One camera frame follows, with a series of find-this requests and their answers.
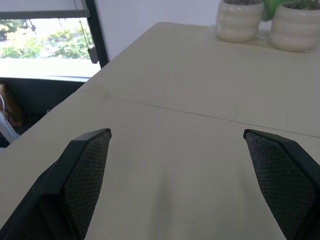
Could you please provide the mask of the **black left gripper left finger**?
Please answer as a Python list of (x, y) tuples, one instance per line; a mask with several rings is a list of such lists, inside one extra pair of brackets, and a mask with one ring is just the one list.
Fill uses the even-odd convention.
[(0, 240), (84, 240), (98, 202), (112, 132), (71, 140), (0, 229)]

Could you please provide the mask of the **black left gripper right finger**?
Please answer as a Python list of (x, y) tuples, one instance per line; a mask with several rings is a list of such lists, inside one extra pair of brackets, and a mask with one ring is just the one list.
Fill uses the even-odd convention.
[(260, 191), (286, 240), (320, 240), (320, 165), (294, 140), (243, 133)]

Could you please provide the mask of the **brown bag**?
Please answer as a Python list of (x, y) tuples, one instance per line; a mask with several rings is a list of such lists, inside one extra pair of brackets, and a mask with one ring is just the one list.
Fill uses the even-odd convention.
[(5, 104), (5, 118), (8, 120), (10, 125), (12, 127), (22, 127), (25, 125), (27, 122), (27, 116), (23, 108), (10, 89), (3, 83), (0, 83), (0, 95), (2, 96)]

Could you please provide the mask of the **white ribbed ceramic plant pot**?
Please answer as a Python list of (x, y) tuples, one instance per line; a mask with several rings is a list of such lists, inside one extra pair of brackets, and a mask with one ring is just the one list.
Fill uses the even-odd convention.
[(269, 43), (288, 52), (306, 52), (320, 42), (320, 0), (280, 4), (274, 13)]
[(229, 43), (253, 40), (264, 15), (261, 0), (221, 0), (218, 6), (215, 34)]

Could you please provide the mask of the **green plant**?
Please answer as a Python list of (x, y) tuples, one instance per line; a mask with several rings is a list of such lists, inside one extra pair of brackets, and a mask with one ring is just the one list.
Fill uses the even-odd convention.
[(294, 10), (318, 10), (320, 0), (261, 0), (264, 4), (263, 22), (271, 21), (279, 6), (284, 5)]

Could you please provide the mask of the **grey roller window blind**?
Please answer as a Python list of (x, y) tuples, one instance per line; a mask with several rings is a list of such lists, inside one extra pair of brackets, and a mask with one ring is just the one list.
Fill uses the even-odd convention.
[(0, 0), (0, 20), (88, 17), (85, 0)]

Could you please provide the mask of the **black window frame post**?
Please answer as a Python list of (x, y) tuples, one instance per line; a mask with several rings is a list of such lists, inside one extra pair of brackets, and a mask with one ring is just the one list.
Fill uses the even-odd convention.
[(96, 48), (100, 68), (109, 63), (107, 48), (104, 41), (102, 26), (99, 19), (98, 9), (95, 0), (84, 0), (89, 10), (90, 17), (87, 19), (90, 33)]

